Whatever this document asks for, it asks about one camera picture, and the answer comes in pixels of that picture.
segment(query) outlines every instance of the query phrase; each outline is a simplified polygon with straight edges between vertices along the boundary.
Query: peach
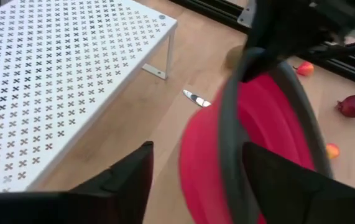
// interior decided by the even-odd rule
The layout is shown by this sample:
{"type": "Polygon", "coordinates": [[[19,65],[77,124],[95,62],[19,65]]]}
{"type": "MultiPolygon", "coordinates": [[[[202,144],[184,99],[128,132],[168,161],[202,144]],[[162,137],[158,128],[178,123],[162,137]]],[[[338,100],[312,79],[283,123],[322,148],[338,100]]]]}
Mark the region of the peach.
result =
{"type": "Polygon", "coordinates": [[[329,143],[326,145],[326,152],[328,153],[329,159],[334,159],[339,156],[340,150],[339,147],[335,144],[329,143]]]}
{"type": "Polygon", "coordinates": [[[314,72],[314,65],[310,62],[303,62],[299,67],[295,68],[298,75],[310,76],[314,72]]]}

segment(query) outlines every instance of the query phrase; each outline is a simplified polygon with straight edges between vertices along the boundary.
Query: black metal frame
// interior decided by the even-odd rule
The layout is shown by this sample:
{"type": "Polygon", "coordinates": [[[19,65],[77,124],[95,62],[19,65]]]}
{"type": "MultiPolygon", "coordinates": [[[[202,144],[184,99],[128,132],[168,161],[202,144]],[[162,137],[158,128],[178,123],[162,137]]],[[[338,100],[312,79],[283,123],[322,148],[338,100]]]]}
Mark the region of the black metal frame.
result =
{"type": "MultiPolygon", "coordinates": [[[[248,34],[250,27],[237,22],[243,8],[226,0],[171,0],[183,7],[198,12],[233,29],[248,34]]],[[[309,51],[298,57],[355,82],[355,44],[343,49],[328,49],[324,52],[309,51]]]]}

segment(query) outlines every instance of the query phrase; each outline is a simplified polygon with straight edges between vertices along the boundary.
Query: floor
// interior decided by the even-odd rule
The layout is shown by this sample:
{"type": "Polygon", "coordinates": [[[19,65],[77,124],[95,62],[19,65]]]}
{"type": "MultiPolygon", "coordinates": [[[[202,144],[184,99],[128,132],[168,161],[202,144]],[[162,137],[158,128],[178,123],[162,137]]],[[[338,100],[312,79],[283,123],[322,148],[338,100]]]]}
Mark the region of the floor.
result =
{"type": "Polygon", "coordinates": [[[241,7],[246,6],[247,2],[249,2],[248,0],[227,0],[227,1],[234,3],[234,4],[241,6],[241,7]]]}
{"type": "MultiPolygon", "coordinates": [[[[228,77],[226,52],[245,35],[167,0],[146,5],[178,20],[172,73],[163,81],[146,72],[118,96],[38,190],[66,190],[101,172],[145,140],[155,142],[155,170],[145,222],[193,223],[180,191],[178,145],[185,123],[199,107],[182,90],[212,99],[228,77]]],[[[152,63],[163,65],[165,46],[152,63]]],[[[292,65],[301,61],[291,58],[292,65]]],[[[355,94],[355,83],[322,68],[301,78],[326,142],[340,147],[331,161],[335,178],[355,187],[355,119],[337,113],[338,100],[355,94]]]]}

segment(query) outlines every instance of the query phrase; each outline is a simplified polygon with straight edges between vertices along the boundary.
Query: red onion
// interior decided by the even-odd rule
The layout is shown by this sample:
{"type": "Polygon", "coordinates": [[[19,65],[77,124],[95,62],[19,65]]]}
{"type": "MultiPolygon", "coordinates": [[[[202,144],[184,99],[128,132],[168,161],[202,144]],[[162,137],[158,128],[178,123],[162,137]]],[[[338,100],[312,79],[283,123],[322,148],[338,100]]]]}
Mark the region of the red onion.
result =
{"type": "Polygon", "coordinates": [[[337,109],[348,118],[355,118],[355,95],[349,96],[342,102],[338,101],[337,109]]]}

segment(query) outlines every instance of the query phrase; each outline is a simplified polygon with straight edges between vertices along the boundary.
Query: knife blade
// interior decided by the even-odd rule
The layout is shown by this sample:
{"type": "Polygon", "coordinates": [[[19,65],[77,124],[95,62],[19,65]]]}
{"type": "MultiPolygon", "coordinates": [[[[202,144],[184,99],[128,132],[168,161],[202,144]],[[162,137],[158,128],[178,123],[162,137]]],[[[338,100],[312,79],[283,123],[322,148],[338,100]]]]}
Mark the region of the knife blade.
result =
{"type": "Polygon", "coordinates": [[[188,99],[190,99],[192,102],[196,103],[198,106],[207,107],[207,106],[211,105],[211,103],[209,101],[202,99],[198,95],[193,94],[192,92],[190,92],[188,90],[183,90],[183,93],[188,99]]]}

